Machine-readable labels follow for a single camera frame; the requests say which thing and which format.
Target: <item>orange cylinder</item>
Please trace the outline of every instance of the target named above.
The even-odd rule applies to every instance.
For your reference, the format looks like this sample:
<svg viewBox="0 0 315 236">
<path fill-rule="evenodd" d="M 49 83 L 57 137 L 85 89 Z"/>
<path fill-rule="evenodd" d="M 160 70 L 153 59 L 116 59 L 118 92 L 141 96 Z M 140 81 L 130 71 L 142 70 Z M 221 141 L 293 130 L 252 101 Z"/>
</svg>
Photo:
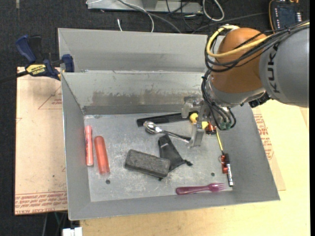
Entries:
<svg viewBox="0 0 315 236">
<path fill-rule="evenodd" d="M 85 151 L 87 166 L 93 165 L 93 140 L 92 127 L 90 125 L 85 127 Z"/>
<path fill-rule="evenodd" d="M 102 136 L 96 136 L 94 138 L 94 144 L 99 173 L 109 173 L 109 163 L 104 138 Z"/>
</svg>

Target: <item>black floor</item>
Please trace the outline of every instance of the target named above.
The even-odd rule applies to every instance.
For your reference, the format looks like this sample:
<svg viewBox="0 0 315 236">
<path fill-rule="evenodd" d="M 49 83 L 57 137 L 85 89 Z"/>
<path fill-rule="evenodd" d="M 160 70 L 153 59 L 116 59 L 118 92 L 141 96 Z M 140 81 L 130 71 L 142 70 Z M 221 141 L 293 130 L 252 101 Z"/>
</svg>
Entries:
<svg viewBox="0 0 315 236">
<path fill-rule="evenodd" d="M 0 0 L 0 79 L 13 75 L 17 66 L 26 64 L 15 47 L 15 41 L 24 34 L 41 35 L 43 52 L 54 59 L 58 57 L 58 28 L 119 30 L 119 18 L 123 30 L 150 30 L 150 19 L 144 13 L 89 11 L 86 0 L 19 0 L 19 8 L 16 1 Z M 207 21 L 210 25 L 196 33 L 211 33 L 224 23 L 270 30 L 267 15 L 269 1 L 220 0 L 225 11 L 224 21 L 219 24 Z M 303 19 L 309 19 L 310 0 L 300 0 L 300 8 Z M 193 31 L 191 28 L 198 27 L 198 22 L 189 20 L 187 26 L 181 16 L 158 15 L 171 21 L 182 33 L 190 34 Z M 154 21 L 156 32 L 175 32 L 164 21 L 156 18 Z M 15 111 L 16 82 L 0 84 L 0 235 L 39 236 L 42 235 L 45 214 L 14 216 L 13 213 Z"/>
</svg>

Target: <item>cardboard sheet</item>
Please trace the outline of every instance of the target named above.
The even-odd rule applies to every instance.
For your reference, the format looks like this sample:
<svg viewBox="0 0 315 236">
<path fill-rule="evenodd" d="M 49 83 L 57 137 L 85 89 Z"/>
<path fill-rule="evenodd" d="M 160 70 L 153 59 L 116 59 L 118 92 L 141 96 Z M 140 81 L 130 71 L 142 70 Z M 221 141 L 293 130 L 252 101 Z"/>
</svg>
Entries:
<svg viewBox="0 0 315 236">
<path fill-rule="evenodd" d="M 61 82 L 17 79 L 15 214 L 67 210 Z"/>
</svg>

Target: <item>pink plastic fork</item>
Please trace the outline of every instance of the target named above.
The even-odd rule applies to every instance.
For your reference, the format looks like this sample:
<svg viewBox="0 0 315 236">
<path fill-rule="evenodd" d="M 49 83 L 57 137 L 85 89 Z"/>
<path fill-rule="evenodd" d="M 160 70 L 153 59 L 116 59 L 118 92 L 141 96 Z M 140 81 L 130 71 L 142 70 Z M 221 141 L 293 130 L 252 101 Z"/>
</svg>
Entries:
<svg viewBox="0 0 315 236">
<path fill-rule="evenodd" d="M 225 189 L 224 183 L 210 183 L 205 186 L 188 186 L 188 187 L 178 187 L 176 188 L 177 195 L 184 195 L 189 193 L 195 193 L 198 191 L 211 191 L 218 192 Z"/>
</svg>

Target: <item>spoon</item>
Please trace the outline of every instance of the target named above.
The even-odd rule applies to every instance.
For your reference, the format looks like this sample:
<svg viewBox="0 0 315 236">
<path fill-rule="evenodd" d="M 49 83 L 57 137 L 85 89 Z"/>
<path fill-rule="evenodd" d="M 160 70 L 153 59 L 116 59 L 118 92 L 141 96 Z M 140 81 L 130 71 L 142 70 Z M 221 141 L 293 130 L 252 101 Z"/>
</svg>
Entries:
<svg viewBox="0 0 315 236">
<path fill-rule="evenodd" d="M 158 133 L 163 133 L 163 134 L 167 134 L 169 136 L 175 137 L 177 139 L 180 139 L 186 143 L 189 143 L 190 141 L 190 137 L 187 136 L 182 136 L 182 135 L 178 135 L 169 131 L 165 131 L 163 129 L 161 129 L 160 127 L 156 126 L 156 124 L 152 121 L 145 121 L 143 123 L 144 128 L 146 129 L 146 131 L 150 134 L 158 134 Z"/>
</svg>

